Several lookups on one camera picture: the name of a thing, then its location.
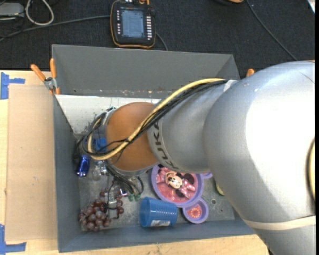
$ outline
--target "wooden table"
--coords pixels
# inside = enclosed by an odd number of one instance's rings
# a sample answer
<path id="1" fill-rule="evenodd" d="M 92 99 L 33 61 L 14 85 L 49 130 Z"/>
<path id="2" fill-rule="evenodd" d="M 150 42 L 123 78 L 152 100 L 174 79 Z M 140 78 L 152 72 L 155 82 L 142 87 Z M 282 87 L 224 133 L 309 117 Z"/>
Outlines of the wooden table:
<path id="1" fill-rule="evenodd" d="M 43 86 L 32 71 L 4 71 L 10 78 L 24 78 L 27 84 Z M 6 204 L 6 164 L 7 164 L 7 100 L 0 100 L 0 224 L 5 225 Z M 57 239 L 26 239 L 25 252 L 19 254 L 58 254 Z M 97 251 L 69 252 L 68 254 L 217 254 L 217 255 L 268 255 L 268 250 L 262 240 L 256 235 L 232 236 L 224 238 L 184 241 L 176 243 L 152 244 L 143 246 L 130 246 Z"/>

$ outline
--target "orange clip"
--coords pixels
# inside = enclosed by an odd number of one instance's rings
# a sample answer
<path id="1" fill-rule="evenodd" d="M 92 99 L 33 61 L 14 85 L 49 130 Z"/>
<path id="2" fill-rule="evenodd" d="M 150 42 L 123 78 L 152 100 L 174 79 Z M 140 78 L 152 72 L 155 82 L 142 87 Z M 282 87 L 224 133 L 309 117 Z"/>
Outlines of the orange clip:
<path id="1" fill-rule="evenodd" d="M 39 79 L 45 84 L 45 86 L 49 90 L 49 93 L 51 95 L 53 95 L 53 94 L 59 95 L 60 94 L 60 88 L 58 87 L 57 81 L 56 81 L 57 73 L 56 73 L 56 69 L 55 69 L 55 64 L 54 64 L 54 59 L 53 58 L 51 58 L 51 60 L 49 61 L 49 67 L 50 67 L 50 70 L 51 70 L 52 78 L 48 78 L 47 79 L 36 64 L 31 64 L 31 70 L 33 72 L 35 72 L 35 74 L 39 77 Z"/>

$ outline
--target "label on cup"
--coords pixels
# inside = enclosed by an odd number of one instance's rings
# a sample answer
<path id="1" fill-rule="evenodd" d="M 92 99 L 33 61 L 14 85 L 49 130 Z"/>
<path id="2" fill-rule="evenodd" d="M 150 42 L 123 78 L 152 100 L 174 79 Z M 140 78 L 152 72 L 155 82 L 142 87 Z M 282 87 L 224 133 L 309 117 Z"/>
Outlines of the label on cup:
<path id="1" fill-rule="evenodd" d="M 168 227 L 170 226 L 170 221 L 162 220 L 152 220 L 150 227 Z"/>

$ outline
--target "yellow cable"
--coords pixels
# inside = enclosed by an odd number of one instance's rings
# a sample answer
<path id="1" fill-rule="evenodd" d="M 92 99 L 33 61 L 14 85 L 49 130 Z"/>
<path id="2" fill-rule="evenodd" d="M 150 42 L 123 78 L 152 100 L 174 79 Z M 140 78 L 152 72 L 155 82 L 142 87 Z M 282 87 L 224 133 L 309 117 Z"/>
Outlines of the yellow cable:
<path id="1" fill-rule="evenodd" d="M 128 141 L 132 141 L 132 139 L 135 138 L 138 135 L 138 133 L 140 132 L 141 128 L 147 122 L 149 122 L 149 120 L 151 120 L 155 116 L 156 112 L 158 112 L 161 108 L 163 108 L 166 104 L 168 104 L 177 95 L 181 94 L 182 92 L 184 92 L 184 91 L 186 91 L 186 90 L 188 90 L 188 89 L 190 89 L 190 88 L 192 88 L 194 86 L 201 85 L 201 84 L 206 84 L 206 83 L 211 83 L 211 82 L 216 82 L 216 81 L 224 81 L 224 79 L 218 79 L 218 78 L 215 78 L 215 79 L 202 79 L 202 80 L 194 81 L 194 82 L 192 82 L 190 84 L 187 84 L 187 85 L 183 86 L 182 88 L 178 89 L 177 91 L 172 93 L 170 96 L 168 96 L 166 99 L 164 99 L 158 106 L 156 106 L 152 110 L 152 112 L 140 123 L 140 125 L 136 128 L 136 130 L 127 138 L 127 140 Z M 110 153 L 107 153 L 104 156 L 94 156 L 93 155 L 91 157 L 93 159 L 95 159 L 95 160 L 107 160 L 107 159 L 113 157 L 114 155 L 116 155 L 121 150 L 123 150 L 129 144 L 128 141 L 121 143 L 116 149 L 114 149 Z M 89 138 L 88 138 L 88 151 L 90 153 L 94 153 L 92 151 L 91 142 L 92 142 L 92 134 L 89 135 Z"/>

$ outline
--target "cardboard sheet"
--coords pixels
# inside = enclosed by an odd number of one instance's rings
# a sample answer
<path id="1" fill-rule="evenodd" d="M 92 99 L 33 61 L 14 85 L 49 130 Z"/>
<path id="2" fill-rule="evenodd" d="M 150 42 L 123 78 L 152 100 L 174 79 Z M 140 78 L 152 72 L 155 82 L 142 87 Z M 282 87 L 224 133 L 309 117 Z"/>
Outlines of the cardboard sheet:
<path id="1" fill-rule="evenodd" d="M 52 96 L 10 85 L 5 236 L 57 238 Z"/>

